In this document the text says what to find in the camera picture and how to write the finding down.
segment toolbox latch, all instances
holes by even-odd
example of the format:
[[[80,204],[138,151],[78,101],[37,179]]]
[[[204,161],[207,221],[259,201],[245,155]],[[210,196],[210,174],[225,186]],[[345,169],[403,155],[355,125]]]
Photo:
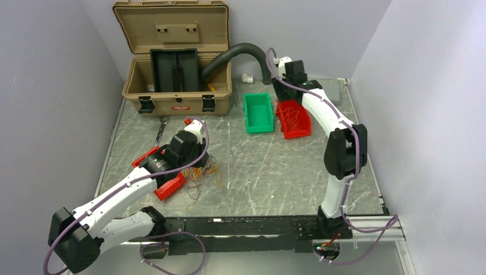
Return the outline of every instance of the toolbox latch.
[[[203,112],[214,112],[216,109],[216,101],[214,95],[202,96],[202,111]]]
[[[155,109],[155,105],[150,96],[140,96],[138,100],[140,101],[141,105],[138,113],[152,113],[152,111]]]

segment gray wall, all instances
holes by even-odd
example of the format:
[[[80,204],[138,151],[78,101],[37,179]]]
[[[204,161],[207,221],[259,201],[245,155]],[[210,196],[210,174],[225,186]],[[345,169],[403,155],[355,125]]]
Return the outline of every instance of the gray wall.
[[[95,192],[123,83],[79,1],[4,2],[0,64],[0,273],[41,274],[52,214]]]
[[[351,79],[418,274],[485,274],[486,2],[393,0]]]
[[[126,78],[133,55],[111,6],[114,0],[81,0],[116,66]],[[315,77],[351,77],[391,0],[227,0],[232,44],[251,42],[265,51],[305,62]],[[261,78],[249,56],[234,59],[233,76]]]

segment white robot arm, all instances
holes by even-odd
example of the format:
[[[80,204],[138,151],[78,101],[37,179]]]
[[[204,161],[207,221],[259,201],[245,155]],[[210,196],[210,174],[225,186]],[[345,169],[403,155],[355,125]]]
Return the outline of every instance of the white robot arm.
[[[164,216],[153,207],[145,207],[127,218],[116,217],[141,197],[178,180],[179,172],[131,183],[133,180],[187,166],[201,155],[193,167],[205,165],[208,155],[202,128],[200,121],[188,122],[170,144],[154,147],[135,161],[132,172],[108,191],[72,212],[61,208],[53,215],[48,244],[71,272],[83,271],[101,253],[122,242],[166,232]],[[69,226],[71,229],[63,234]]]
[[[354,138],[352,138],[347,125],[354,123],[346,118],[332,105],[322,86],[315,80],[307,80],[302,61],[292,61],[289,57],[276,58],[279,77],[290,85],[305,89],[310,93],[296,91],[273,79],[273,86],[280,101],[297,100],[319,123],[329,137],[328,146],[324,154],[324,164],[330,173],[326,196],[320,209],[325,219],[339,219],[339,211],[345,194],[346,183],[355,174]],[[363,125],[353,125],[356,129],[361,148],[362,166],[366,165],[366,138],[367,132]]]

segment red component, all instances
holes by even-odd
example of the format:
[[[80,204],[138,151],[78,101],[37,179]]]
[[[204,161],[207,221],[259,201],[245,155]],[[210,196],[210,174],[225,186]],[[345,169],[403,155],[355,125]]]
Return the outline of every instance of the red component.
[[[181,188],[184,183],[186,183],[186,178],[181,173],[178,173],[174,179],[164,183],[159,189],[155,190],[154,194],[163,201],[172,193],[176,192],[177,189]]]
[[[143,154],[143,156],[139,157],[136,161],[132,162],[132,166],[138,167],[138,165],[140,164],[140,162],[142,162],[144,158],[146,158],[148,155],[152,155],[153,153],[157,152],[158,149],[159,149],[158,146],[155,146],[154,148],[150,149],[150,151],[146,152],[145,154]]]
[[[284,133],[285,139],[301,138],[310,136],[312,133],[312,122],[307,110],[295,100],[277,100],[276,115],[280,120],[280,131]]]

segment gray marble surface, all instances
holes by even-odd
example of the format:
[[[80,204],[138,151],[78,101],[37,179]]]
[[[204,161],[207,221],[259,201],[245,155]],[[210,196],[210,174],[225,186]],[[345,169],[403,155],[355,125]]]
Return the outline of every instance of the gray marble surface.
[[[318,81],[326,91],[340,92],[338,109],[355,121],[342,81]],[[316,214],[328,179],[323,163],[327,136],[313,120],[311,136],[285,140],[276,116],[274,133],[247,134],[243,94],[263,92],[271,95],[275,111],[276,96],[271,85],[233,80],[230,113],[200,116],[209,129],[209,153],[217,159],[221,180],[217,180],[216,174],[209,175],[199,188],[196,202],[189,196],[196,197],[196,189],[182,188],[163,202],[148,194],[121,213],[121,217],[145,206],[154,206],[166,217]],[[161,144],[168,143],[184,128],[184,118],[171,116]],[[153,146],[159,126],[158,118],[141,117],[129,101],[125,102],[99,194],[132,170],[131,162]],[[369,165],[352,185],[347,204],[351,214],[382,214]]]

